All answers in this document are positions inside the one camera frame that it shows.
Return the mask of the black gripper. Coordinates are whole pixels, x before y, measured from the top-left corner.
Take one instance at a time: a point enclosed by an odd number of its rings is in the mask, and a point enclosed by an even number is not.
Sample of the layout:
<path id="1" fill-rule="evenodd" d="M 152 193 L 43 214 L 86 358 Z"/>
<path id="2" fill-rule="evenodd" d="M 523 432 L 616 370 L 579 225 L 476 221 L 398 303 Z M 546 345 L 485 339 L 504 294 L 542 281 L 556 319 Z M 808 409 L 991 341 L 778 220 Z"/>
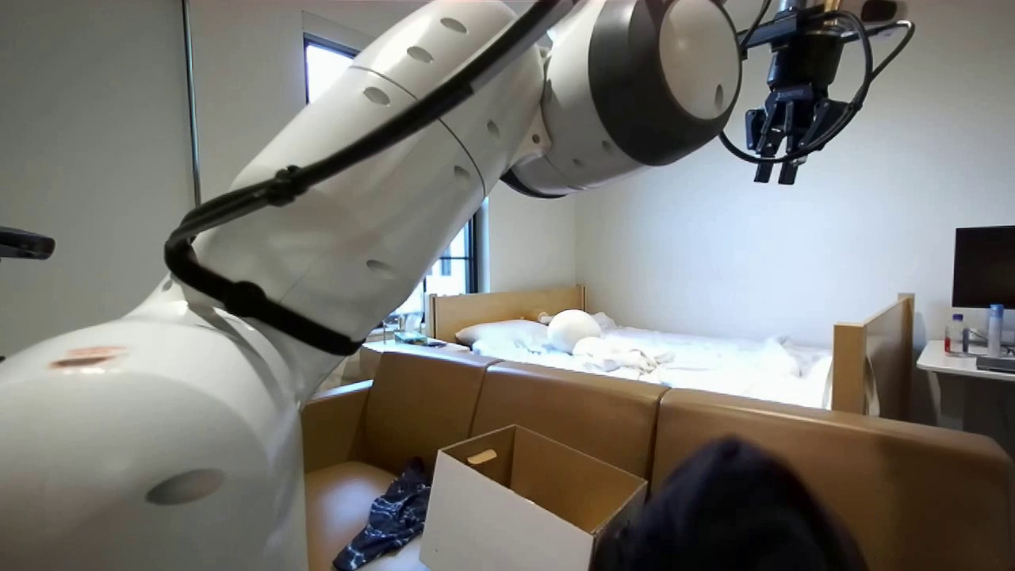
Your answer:
<path id="1" fill-rule="evenodd" d="M 746 113 L 746 145 L 755 153 L 758 183 L 794 183 L 798 164 L 836 136 L 848 105 L 831 102 L 827 88 L 850 35 L 853 18 L 841 0 L 779 0 L 778 14 L 764 24 L 766 96 L 773 102 Z"/>

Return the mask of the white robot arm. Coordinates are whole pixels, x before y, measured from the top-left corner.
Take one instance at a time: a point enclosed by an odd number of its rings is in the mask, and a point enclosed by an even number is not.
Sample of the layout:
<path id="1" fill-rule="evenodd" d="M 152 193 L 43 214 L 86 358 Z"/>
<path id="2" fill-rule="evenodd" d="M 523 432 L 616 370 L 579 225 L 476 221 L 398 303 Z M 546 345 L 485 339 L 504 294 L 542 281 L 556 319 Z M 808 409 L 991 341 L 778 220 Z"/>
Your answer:
<path id="1" fill-rule="evenodd" d="M 310 571 L 300 409 L 494 183 L 708 145 L 721 0 L 426 0 L 165 242 L 132 311 L 6 358 L 0 571 Z"/>

